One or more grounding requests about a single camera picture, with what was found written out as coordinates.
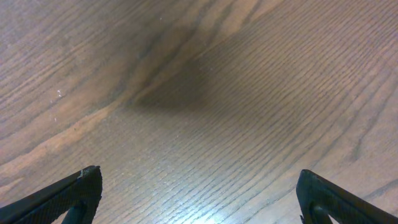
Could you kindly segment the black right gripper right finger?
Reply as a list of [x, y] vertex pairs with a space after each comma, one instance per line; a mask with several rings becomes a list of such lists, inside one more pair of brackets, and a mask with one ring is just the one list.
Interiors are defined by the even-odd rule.
[[397, 223], [397, 217], [335, 185], [320, 175], [303, 169], [296, 186], [303, 224]]

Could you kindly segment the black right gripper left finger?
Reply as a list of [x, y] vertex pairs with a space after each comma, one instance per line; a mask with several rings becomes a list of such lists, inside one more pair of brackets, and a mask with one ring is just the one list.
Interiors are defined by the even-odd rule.
[[1, 208], [1, 224], [62, 223], [91, 224], [103, 190], [99, 166], [88, 166], [33, 194]]

